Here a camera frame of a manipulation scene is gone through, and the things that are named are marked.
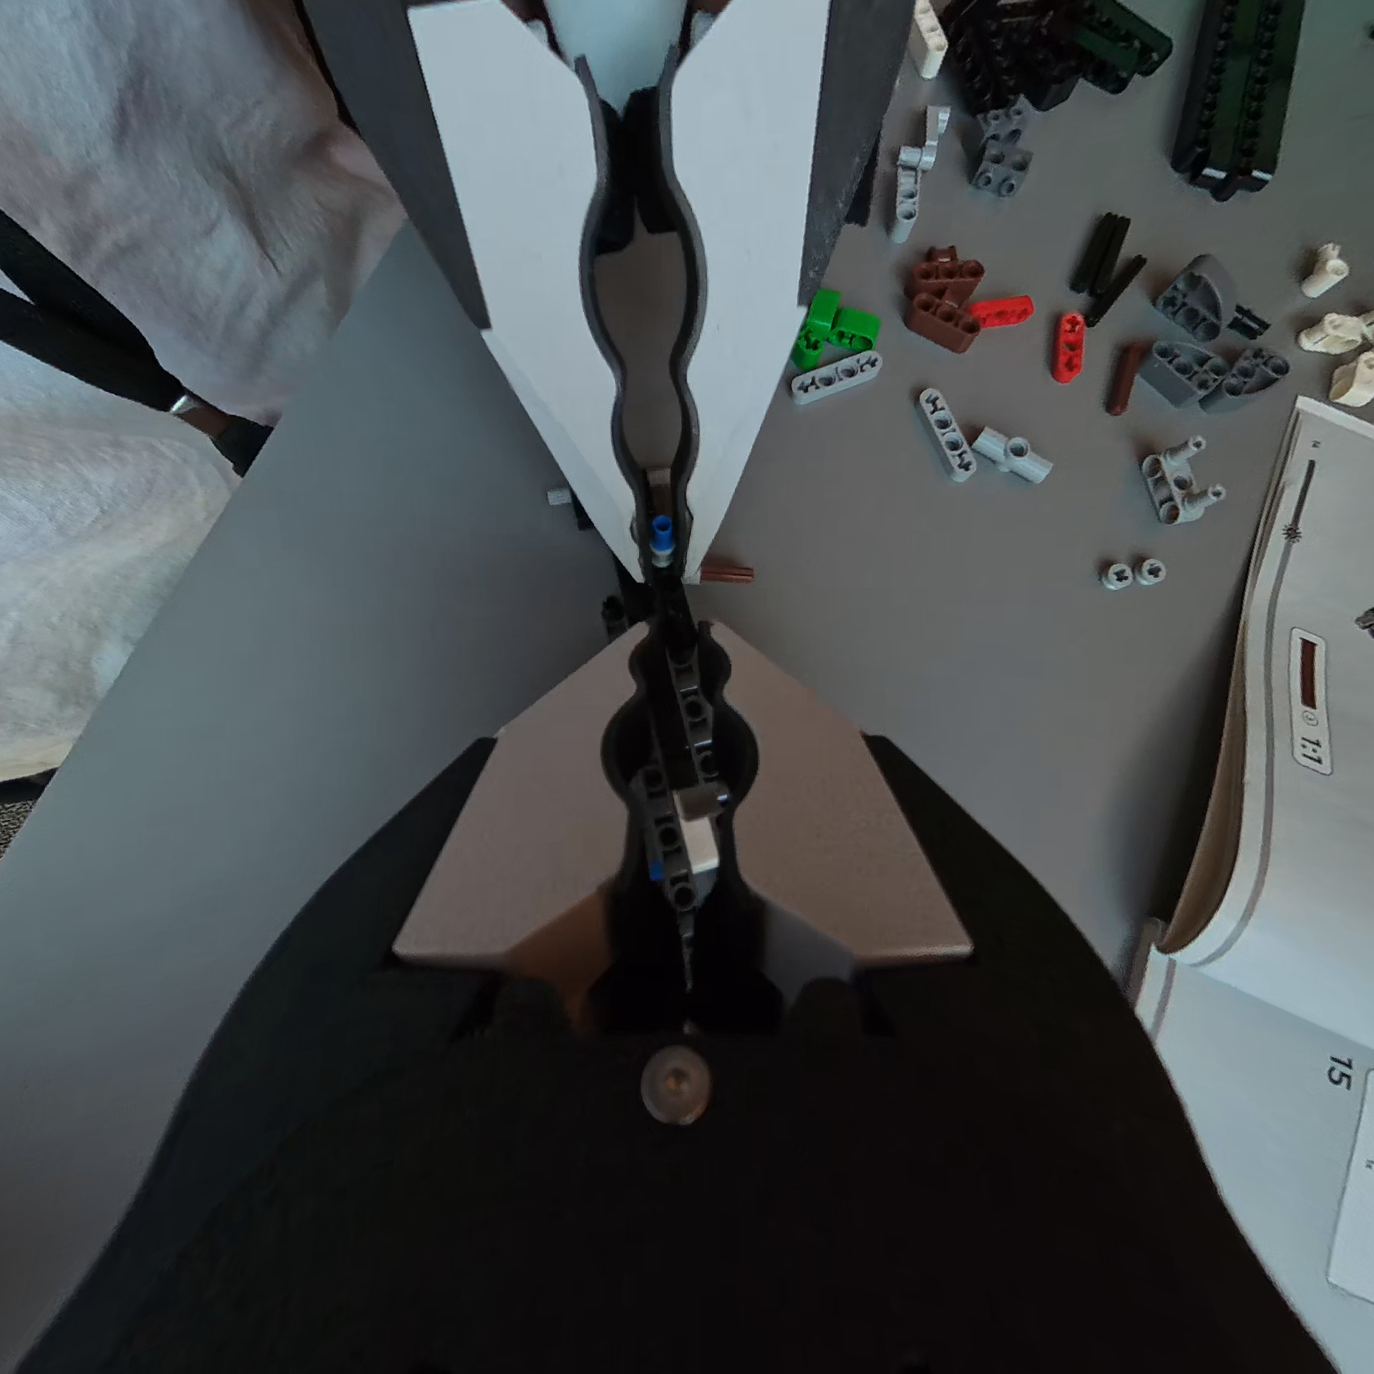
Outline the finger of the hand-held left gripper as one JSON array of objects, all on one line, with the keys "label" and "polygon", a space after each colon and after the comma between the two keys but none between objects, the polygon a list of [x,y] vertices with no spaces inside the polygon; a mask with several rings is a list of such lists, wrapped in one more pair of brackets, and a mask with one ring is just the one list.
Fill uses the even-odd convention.
[{"label": "finger of the hand-held left gripper", "polygon": [[714,545],[822,287],[915,10],[733,2],[664,78],[664,175],[689,268],[674,350],[687,578]]},{"label": "finger of the hand-held left gripper", "polygon": [[563,477],[645,580],[624,363],[594,291],[609,139],[571,67],[503,2],[307,4],[326,70]]}]

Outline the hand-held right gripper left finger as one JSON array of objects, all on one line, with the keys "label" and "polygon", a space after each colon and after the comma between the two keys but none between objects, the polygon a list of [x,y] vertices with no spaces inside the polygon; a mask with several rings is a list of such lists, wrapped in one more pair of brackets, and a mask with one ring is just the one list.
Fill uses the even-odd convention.
[{"label": "hand-held right gripper left finger", "polygon": [[394,952],[408,964],[609,964],[607,888],[628,808],[603,735],[634,697],[645,627],[603,648],[497,737]]}]

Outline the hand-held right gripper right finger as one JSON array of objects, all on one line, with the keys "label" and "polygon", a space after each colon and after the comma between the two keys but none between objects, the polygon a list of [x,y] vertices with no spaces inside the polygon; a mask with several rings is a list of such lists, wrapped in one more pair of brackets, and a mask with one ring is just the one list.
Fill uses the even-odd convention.
[{"label": "hand-held right gripper right finger", "polygon": [[763,901],[774,984],[964,960],[974,941],[862,732],[725,623],[725,701],[759,753],[736,806],[736,863]]}]

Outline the dark grey lego beam assembly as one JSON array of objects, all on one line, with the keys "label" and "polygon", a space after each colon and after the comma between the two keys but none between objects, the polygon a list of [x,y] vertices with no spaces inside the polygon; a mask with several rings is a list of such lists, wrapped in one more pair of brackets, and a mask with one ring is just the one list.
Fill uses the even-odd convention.
[{"label": "dark grey lego beam assembly", "polygon": [[651,498],[649,574],[643,582],[619,566],[619,591],[603,601],[609,639],[632,627],[647,637],[632,650],[639,686],[628,734],[630,754],[617,754],[613,781],[628,800],[638,855],[691,937],[721,867],[719,821],[731,802],[716,753],[716,709],[702,680],[700,635],[687,593],[674,572],[679,526],[674,517],[674,471],[647,473]]}]

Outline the light grey lego beam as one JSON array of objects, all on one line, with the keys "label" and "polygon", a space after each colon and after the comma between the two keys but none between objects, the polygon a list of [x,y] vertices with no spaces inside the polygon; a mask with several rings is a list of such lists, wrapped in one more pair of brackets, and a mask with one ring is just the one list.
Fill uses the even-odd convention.
[{"label": "light grey lego beam", "polygon": [[850,354],[797,374],[792,378],[790,393],[797,405],[816,403],[868,386],[883,373],[883,367],[881,352]]},{"label": "light grey lego beam", "polygon": [[951,471],[951,479],[961,485],[972,479],[978,471],[976,452],[945,395],[938,388],[925,388],[919,392],[917,407]]}]

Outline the brown lego angled beam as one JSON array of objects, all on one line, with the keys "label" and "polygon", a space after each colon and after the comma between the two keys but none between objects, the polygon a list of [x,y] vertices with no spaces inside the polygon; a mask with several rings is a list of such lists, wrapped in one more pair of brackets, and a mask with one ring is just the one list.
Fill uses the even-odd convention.
[{"label": "brown lego angled beam", "polygon": [[964,308],[982,287],[987,268],[982,260],[961,257],[959,249],[928,249],[906,277],[906,295],[915,300],[930,296],[938,302]]},{"label": "brown lego angled beam", "polygon": [[963,304],[932,293],[907,300],[906,327],[951,354],[966,354],[982,336],[983,325]]}]

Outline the dark grey lego connector block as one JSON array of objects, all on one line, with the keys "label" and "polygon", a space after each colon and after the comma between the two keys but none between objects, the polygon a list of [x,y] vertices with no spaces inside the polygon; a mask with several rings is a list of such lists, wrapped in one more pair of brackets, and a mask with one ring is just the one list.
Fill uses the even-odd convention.
[{"label": "dark grey lego connector block", "polygon": [[1021,190],[1035,154],[1023,144],[1037,110],[1018,97],[1014,103],[978,116],[982,144],[972,188],[997,200],[1010,200]]}]

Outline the pile of black lego beams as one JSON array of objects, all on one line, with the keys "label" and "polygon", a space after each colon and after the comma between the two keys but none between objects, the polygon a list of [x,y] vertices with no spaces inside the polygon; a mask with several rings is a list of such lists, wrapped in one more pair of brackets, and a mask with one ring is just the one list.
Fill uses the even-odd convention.
[{"label": "pile of black lego beams", "polygon": [[1080,82],[1120,95],[1175,49],[1170,34],[1120,2],[953,2],[940,21],[945,63],[974,116],[1020,99],[1048,112]]}]

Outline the black lego axle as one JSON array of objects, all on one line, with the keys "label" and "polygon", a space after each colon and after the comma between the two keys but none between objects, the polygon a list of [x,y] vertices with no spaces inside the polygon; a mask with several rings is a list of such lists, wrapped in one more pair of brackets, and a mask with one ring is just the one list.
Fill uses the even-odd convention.
[{"label": "black lego axle", "polygon": [[1128,260],[1124,266],[1120,266],[1116,270],[1111,283],[1094,296],[1092,306],[1086,312],[1086,327],[1088,329],[1097,327],[1109,315],[1109,312],[1116,306],[1116,302],[1128,293],[1132,283],[1139,277],[1139,274],[1143,272],[1147,262],[1149,262],[1149,258],[1145,255],[1135,255],[1132,260]]},{"label": "black lego axle", "polygon": [[1132,219],[1126,215],[1107,213],[1099,219],[1071,277],[1071,291],[1094,298],[1107,293],[1130,226]]}]

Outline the light grey lego axle connector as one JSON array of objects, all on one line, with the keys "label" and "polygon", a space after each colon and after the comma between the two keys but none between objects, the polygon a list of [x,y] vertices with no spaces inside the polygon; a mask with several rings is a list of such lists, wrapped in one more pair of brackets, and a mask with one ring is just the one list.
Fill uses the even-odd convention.
[{"label": "light grey lego axle connector", "polygon": [[972,441],[972,450],[989,458],[999,471],[1016,475],[1031,485],[1044,483],[1054,471],[1054,464],[1042,458],[1029,439],[1004,435],[993,428],[983,428],[978,433]]}]

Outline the dark grey curved lego piece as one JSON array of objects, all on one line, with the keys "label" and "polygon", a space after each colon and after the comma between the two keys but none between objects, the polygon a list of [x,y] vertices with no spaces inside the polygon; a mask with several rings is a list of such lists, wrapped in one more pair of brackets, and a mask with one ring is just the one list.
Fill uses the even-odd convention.
[{"label": "dark grey curved lego piece", "polygon": [[1160,338],[1139,363],[1137,378],[1172,407],[1204,403],[1229,376],[1227,357],[1193,340]]},{"label": "dark grey curved lego piece", "polygon": [[1231,363],[1223,380],[1200,399],[1200,409],[1208,414],[1232,414],[1284,382],[1289,373],[1291,363],[1284,354],[1251,346]]},{"label": "dark grey curved lego piece", "polygon": [[1154,300],[1154,310],[1202,346],[1212,346],[1232,327],[1238,285],[1229,268],[1202,253]]}]

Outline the lego instruction booklet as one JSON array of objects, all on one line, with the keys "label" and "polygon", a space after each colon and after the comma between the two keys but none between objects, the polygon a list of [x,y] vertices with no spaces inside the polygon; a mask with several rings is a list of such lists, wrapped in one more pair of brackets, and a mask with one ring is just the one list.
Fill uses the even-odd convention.
[{"label": "lego instruction booklet", "polygon": [[1137,1015],[1231,1212],[1339,1370],[1373,1366],[1373,430],[1299,399],[1229,715]]}]

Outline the person's white shirt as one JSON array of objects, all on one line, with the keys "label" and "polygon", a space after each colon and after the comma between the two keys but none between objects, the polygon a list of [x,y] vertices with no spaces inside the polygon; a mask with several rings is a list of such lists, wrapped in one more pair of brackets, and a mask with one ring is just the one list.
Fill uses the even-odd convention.
[{"label": "person's white shirt", "polygon": [[[197,397],[273,426],[404,224],[303,4],[5,4],[3,203]],[[3,777],[71,753],[240,477],[5,346]]]}]

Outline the black and green lego frame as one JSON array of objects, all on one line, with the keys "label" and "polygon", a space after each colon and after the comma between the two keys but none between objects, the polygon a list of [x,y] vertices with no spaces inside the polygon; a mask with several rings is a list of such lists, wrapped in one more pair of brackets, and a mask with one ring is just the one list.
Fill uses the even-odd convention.
[{"label": "black and green lego frame", "polygon": [[1172,165],[1229,201],[1280,167],[1305,2],[1208,2]]}]

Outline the light grey lego bracket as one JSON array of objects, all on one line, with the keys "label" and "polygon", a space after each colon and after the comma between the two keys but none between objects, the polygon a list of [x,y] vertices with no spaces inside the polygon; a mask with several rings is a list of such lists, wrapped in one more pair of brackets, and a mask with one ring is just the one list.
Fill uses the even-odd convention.
[{"label": "light grey lego bracket", "polygon": [[1141,462],[1141,475],[1160,525],[1193,525],[1204,513],[1229,498],[1223,485],[1200,485],[1194,473],[1194,458],[1208,449],[1208,439],[1193,435],[1183,443]]}]

